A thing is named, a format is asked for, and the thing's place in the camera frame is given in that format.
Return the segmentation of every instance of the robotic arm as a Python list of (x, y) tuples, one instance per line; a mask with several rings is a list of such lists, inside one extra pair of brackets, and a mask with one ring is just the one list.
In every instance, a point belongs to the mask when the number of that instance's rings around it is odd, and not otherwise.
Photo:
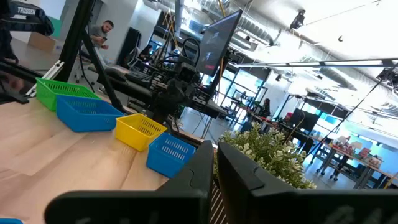
[[(26, 16), (26, 19), (20, 19), (21, 16)], [(54, 33), (54, 27), (43, 9), (23, 2), (2, 0), (0, 1), (0, 58), (18, 61), (11, 48), (10, 31), (51, 35)]]

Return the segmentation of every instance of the light wood tabletop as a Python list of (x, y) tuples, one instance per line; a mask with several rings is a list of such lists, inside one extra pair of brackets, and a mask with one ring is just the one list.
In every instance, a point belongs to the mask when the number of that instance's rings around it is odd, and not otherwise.
[(71, 190), (155, 190), (148, 169), (114, 131), (74, 133), (35, 98), (0, 105), (0, 217), (43, 223), (54, 197)]

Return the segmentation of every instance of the monitor screen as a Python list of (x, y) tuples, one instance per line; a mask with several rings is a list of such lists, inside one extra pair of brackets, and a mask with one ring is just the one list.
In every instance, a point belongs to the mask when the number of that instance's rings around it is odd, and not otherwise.
[(197, 64), (199, 72), (209, 76), (215, 75), (241, 15), (242, 10), (239, 10), (207, 28), (200, 43), (200, 56)]
[(296, 108), (290, 120), (295, 125), (300, 124), (299, 128), (303, 128), (307, 131), (312, 131), (313, 127), (317, 124), (318, 119), (318, 115), (311, 114), (309, 112)]

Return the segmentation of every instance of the man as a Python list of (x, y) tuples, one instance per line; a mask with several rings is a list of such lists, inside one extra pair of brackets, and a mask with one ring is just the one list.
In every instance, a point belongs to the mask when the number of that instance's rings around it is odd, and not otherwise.
[(108, 33), (113, 29), (114, 24), (112, 21), (105, 21), (102, 26), (93, 26), (90, 29), (90, 37), (93, 40), (95, 47), (99, 49), (108, 50), (109, 46), (104, 44), (107, 40)]

